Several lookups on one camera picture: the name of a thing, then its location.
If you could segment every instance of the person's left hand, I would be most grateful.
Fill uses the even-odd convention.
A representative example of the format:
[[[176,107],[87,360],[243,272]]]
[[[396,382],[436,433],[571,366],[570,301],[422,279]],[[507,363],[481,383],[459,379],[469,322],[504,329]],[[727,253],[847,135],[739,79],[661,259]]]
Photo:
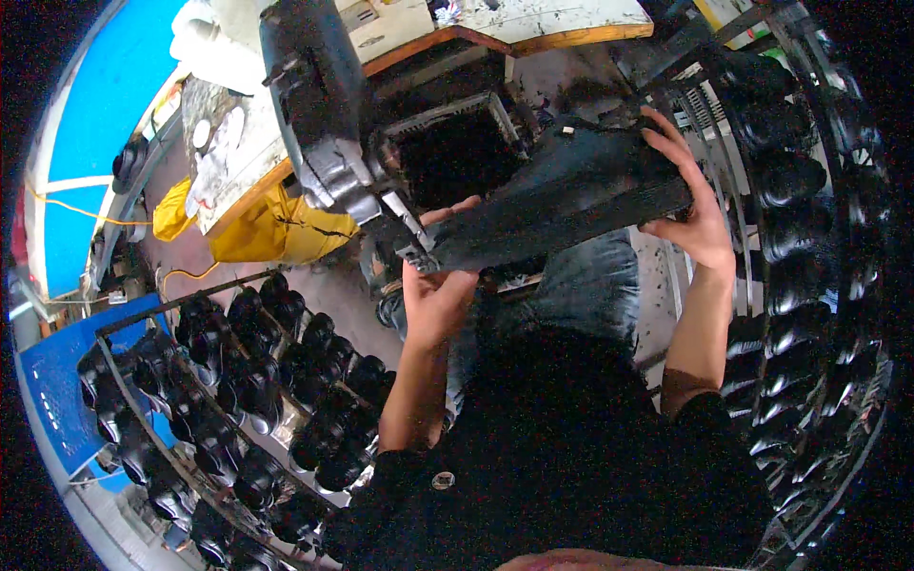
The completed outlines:
[[[426,212],[420,217],[420,222],[423,225],[441,222],[482,201],[479,196],[470,196],[450,208]],[[442,271],[424,275],[404,261],[403,302],[409,324],[405,345],[421,351],[444,346],[463,325],[478,280],[478,271]]]

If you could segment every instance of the forearm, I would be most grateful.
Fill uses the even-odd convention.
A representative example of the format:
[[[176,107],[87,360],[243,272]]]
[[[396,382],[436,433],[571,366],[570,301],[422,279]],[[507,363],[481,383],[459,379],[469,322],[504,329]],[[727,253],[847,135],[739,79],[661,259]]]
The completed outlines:
[[[431,448],[441,436],[447,387],[447,344],[403,346],[397,380],[378,427],[378,452]]]
[[[666,354],[661,409],[674,415],[691,397],[719,390],[733,313],[733,271],[699,265]]]

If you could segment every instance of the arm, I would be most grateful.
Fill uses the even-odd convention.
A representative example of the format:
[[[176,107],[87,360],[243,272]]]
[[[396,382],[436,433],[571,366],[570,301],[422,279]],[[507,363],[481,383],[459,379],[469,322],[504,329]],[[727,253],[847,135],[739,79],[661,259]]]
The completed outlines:
[[[422,224],[439,222],[481,202],[471,196],[458,205],[422,215]],[[438,443],[444,421],[448,340],[460,330],[473,302],[479,273],[452,271],[422,275],[403,262],[403,302],[407,332],[377,429],[378,453],[428,449]]]
[[[645,129],[644,139],[679,167],[694,199],[685,223],[662,219],[641,228],[642,232],[679,245],[697,262],[682,317],[666,354],[661,387],[660,408],[675,418],[689,399],[717,392],[723,383],[736,258],[714,191],[686,140],[659,112],[642,107],[642,113],[654,119],[666,135]]]

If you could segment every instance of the round badge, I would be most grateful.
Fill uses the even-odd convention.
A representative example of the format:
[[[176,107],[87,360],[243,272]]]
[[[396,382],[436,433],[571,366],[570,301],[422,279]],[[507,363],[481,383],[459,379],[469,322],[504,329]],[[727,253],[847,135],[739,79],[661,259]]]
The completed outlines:
[[[454,475],[451,472],[443,471],[435,474],[435,477],[431,479],[431,487],[435,490],[447,490],[452,485],[454,485]]]

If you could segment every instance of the hand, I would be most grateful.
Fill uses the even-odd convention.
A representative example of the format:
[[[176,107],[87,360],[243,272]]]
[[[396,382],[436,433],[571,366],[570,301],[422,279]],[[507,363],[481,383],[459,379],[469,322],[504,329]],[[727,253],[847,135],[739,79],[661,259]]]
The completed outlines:
[[[722,272],[732,280],[736,272],[736,257],[714,190],[698,168],[686,139],[673,124],[646,105],[642,106],[641,114],[653,119],[663,129],[665,137],[651,129],[642,129],[642,135],[649,145],[679,167],[679,174],[692,191],[693,203],[685,223],[661,218],[638,229],[673,242],[702,266]]]
[[[470,196],[450,208],[426,212],[420,222],[441,222],[482,201],[479,196]],[[478,271],[441,271],[423,275],[404,261],[403,302],[409,324],[406,346],[421,351],[442,347],[463,325],[478,280]]]

